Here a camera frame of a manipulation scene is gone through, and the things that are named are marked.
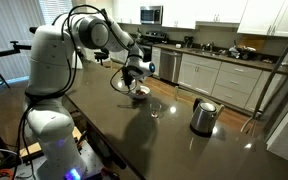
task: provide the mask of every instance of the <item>dishwasher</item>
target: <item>dishwasher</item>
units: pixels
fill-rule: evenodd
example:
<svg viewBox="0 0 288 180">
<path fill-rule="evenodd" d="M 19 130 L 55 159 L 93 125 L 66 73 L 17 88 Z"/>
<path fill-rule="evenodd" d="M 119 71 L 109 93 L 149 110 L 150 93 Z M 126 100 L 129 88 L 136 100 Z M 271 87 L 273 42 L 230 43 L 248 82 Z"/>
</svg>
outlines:
<svg viewBox="0 0 288 180">
<path fill-rule="evenodd" d="M 159 70 L 160 78 L 177 83 L 181 61 L 182 53 L 162 50 Z"/>
</svg>

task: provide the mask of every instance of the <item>oven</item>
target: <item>oven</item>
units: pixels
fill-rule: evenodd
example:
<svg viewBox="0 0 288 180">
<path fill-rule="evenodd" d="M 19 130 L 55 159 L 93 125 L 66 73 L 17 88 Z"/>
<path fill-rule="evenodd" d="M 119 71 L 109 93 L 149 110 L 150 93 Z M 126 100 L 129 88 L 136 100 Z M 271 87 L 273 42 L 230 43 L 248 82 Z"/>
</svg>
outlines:
<svg viewBox="0 0 288 180">
<path fill-rule="evenodd" d="M 147 31 L 143 39 L 138 43 L 139 47 L 144 50 L 144 62 L 152 60 L 152 45 L 167 43 L 167 34 L 160 31 Z"/>
</svg>

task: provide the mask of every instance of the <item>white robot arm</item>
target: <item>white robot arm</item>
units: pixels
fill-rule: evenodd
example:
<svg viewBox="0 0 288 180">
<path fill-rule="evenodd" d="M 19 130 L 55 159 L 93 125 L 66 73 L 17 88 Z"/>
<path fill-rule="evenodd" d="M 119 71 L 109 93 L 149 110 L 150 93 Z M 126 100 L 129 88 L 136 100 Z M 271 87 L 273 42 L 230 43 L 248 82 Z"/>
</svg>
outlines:
<svg viewBox="0 0 288 180">
<path fill-rule="evenodd" d="M 36 170 L 37 179 L 61 179 L 72 169 L 82 177 L 87 171 L 72 136 L 74 122 L 61 103 L 74 79 L 70 63 L 77 47 L 105 47 L 112 52 L 128 49 L 122 69 L 126 86 L 155 70 L 153 63 L 143 61 L 143 51 L 111 18 L 76 14 L 67 21 L 64 19 L 52 26 L 38 27 L 32 43 L 31 74 L 26 89 L 29 108 L 25 113 L 47 158 Z"/>
</svg>

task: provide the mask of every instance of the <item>dark countertop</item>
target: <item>dark countertop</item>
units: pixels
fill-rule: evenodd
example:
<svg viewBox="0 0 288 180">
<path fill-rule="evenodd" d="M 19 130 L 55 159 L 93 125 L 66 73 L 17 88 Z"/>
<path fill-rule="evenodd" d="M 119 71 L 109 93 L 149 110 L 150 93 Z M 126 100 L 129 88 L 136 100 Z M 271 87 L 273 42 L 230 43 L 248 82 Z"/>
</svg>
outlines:
<svg viewBox="0 0 288 180">
<path fill-rule="evenodd" d="M 218 60 L 218 61 L 222 61 L 222 62 L 228 62 L 228 63 L 233 63 L 233 64 L 238 64 L 238 65 L 242 65 L 242 66 L 247 66 L 247 67 L 252 67 L 252 68 L 256 68 L 256 69 L 260 69 L 260 70 L 264 70 L 264 71 L 271 71 L 275 64 L 269 64 L 269 63 L 265 63 L 262 61 L 245 61 L 245 60 L 241 60 L 241 59 L 234 59 L 234 58 L 230 58 L 227 56 L 210 56 L 210 55 L 203 55 L 201 53 L 195 53 L 192 52 L 192 50 L 196 49 L 196 48 L 176 48 L 174 44 L 154 44 L 154 47 L 159 47 L 162 49 L 167 49 L 167 50 L 173 50 L 173 51 L 178 51 L 178 52 L 182 52 L 182 53 L 186 53 L 186 54 L 191 54 L 191 55 L 195 55 L 195 56 L 201 56 L 201 57 L 206 57 L 206 58 L 210 58 L 210 59 L 214 59 L 214 60 Z M 281 66 L 278 71 L 278 73 L 280 74 L 288 74 L 288 66 Z"/>
<path fill-rule="evenodd" d="M 113 73 L 84 64 L 66 95 L 141 178 L 288 179 L 288 161 L 266 144 L 219 121 L 211 138 L 199 137 L 189 128 L 192 107 L 154 91 L 148 99 L 132 100 L 111 88 Z M 152 101 L 162 104 L 159 118 L 150 116 Z"/>
</svg>

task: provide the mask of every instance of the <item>window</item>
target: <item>window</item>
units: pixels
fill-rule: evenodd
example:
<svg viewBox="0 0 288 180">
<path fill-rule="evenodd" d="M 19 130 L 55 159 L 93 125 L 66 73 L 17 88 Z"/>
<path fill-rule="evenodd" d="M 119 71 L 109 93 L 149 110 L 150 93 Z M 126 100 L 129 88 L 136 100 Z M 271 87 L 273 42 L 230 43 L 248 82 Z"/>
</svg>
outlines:
<svg viewBox="0 0 288 180">
<path fill-rule="evenodd" d="M 72 9 L 72 0 L 39 0 L 45 24 L 52 24 L 54 19 Z"/>
</svg>

